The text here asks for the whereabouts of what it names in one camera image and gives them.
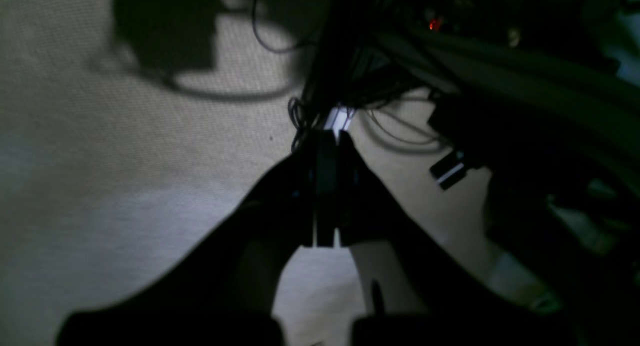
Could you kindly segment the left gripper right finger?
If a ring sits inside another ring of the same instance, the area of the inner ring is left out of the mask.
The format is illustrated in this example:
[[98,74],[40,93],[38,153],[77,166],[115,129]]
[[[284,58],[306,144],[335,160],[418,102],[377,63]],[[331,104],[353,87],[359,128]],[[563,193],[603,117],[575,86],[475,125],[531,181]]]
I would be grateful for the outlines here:
[[347,132],[330,134],[339,234],[354,260],[367,316],[352,346],[573,346],[563,316],[540,316],[470,275],[414,221]]

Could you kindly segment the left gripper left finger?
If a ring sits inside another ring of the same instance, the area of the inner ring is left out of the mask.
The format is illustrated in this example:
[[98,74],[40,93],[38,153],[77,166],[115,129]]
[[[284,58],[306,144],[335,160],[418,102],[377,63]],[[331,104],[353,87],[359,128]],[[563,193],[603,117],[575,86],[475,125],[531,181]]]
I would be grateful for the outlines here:
[[330,246],[330,132],[306,134],[166,274],[102,310],[71,314],[57,346],[281,346],[279,281],[301,247]]

